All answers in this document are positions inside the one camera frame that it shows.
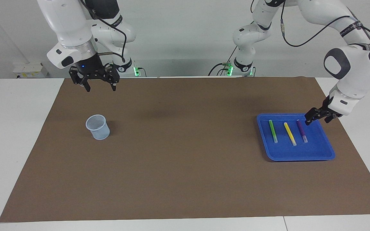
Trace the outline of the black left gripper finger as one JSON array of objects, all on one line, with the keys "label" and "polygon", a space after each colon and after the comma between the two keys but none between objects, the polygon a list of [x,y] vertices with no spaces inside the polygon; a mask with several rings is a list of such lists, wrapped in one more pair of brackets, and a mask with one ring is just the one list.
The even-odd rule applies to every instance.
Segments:
[{"label": "black left gripper finger", "polygon": [[324,118],[324,121],[325,123],[330,123],[332,120],[342,116],[342,114],[329,114],[327,117]]},{"label": "black left gripper finger", "polygon": [[320,108],[311,108],[305,115],[305,124],[308,126],[312,122],[316,120],[320,120],[322,118],[322,110]]}]

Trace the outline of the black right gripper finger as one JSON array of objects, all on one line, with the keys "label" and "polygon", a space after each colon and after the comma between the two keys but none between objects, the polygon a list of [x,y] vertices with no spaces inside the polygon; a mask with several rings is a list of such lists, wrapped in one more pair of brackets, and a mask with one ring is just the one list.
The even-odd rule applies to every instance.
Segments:
[{"label": "black right gripper finger", "polygon": [[83,86],[87,92],[91,91],[91,86],[88,83],[90,73],[81,73],[77,67],[70,67],[69,75],[74,84]]},{"label": "black right gripper finger", "polygon": [[110,66],[108,68],[108,80],[112,91],[116,91],[117,83],[119,83],[119,78],[120,76],[116,66]]}]

